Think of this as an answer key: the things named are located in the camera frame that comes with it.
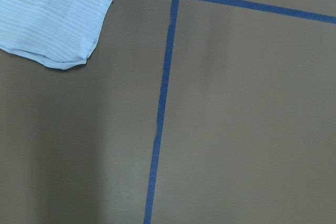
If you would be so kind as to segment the light blue striped shirt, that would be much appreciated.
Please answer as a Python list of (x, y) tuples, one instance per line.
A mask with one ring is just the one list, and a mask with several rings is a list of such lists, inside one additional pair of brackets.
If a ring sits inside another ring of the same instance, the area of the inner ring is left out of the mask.
[(86, 64), (113, 0), (1, 0), (1, 49), (45, 67)]

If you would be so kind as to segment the blue tape grid lines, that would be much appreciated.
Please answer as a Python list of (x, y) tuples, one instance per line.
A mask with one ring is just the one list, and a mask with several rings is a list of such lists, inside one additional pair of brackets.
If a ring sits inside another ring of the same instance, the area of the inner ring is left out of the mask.
[[(295, 18), (302, 18), (308, 20), (314, 20), (317, 22), (323, 22), (328, 24), (335, 24), (335, 16), (319, 14), (314, 12), (308, 12), (299, 9), (286, 8), (276, 5), (269, 5), (264, 3), (258, 3), (247, 0), (196, 0), (203, 1), (207, 3), (214, 3), (244, 9), (257, 10), (260, 12), (273, 13), (278, 15), (285, 15)], [(156, 115), (156, 133), (155, 138), (153, 140), (152, 145), (152, 155), (151, 155), (151, 164), (149, 171), (149, 180), (148, 180), (148, 188), (146, 192), (146, 201), (145, 201), (145, 209), (144, 209), (144, 223), (151, 223), (152, 221), (152, 213), (153, 213), (153, 205), (154, 205), (154, 196), (156, 189), (156, 181), (157, 181), (157, 172), (159, 166), (160, 159), (160, 151), (161, 151), (161, 142), (162, 142), (162, 134), (164, 128), (164, 119), (165, 119), (165, 109), (166, 109), (166, 99), (169, 89), (169, 80), (170, 80), (170, 71), (171, 71), (171, 62), (173, 56), (173, 48), (174, 48), (174, 39), (175, 39), (175, 31), (176, 24), (178, 18), (179, 11), (179, 3), (180, 0), (171, 0), (170, 7), (170, 23), (167, 29), (166, 36), (166, 44), (165, 44), (165, 54), (164, 61), (162, 67), (162, 78), (161, 78), (161, 86), (160, 86), (160, 96), (158, 102), (158, 109)]]

